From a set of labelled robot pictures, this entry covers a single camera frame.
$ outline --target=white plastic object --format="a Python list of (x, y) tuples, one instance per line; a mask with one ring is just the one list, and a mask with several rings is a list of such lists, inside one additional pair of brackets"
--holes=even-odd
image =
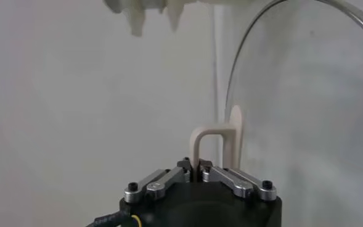
[(218, 134), (223, 138), (222, 167), (239, 168), (243, 136), (243, 118), (242, 111), (238, 105), (233, 106), (229, 122), (202, 126), (192, 132), (189, 146), (190, 161), (194, 169), (199, 164), (200, 141), (203, 137), (213, 134)]

